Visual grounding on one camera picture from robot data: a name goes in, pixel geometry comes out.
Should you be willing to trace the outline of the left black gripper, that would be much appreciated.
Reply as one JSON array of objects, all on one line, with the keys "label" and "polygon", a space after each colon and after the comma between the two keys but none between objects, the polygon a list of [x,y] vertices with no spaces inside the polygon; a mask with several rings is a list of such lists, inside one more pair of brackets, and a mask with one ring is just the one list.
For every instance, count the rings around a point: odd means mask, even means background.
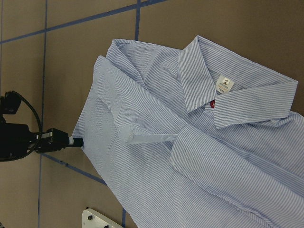
[{"label": "left black gripper", "polygon": [[1,161],[15,161],[25,158],[34,149],[36,153],[47,153],[60,151],[66,147],[82,147],[83,145],[82,138],[70,137],[68,133],[56,128],[48,129],[42,134],[38,142],[37,134],[32,133],[26,124],[0,124]]}]

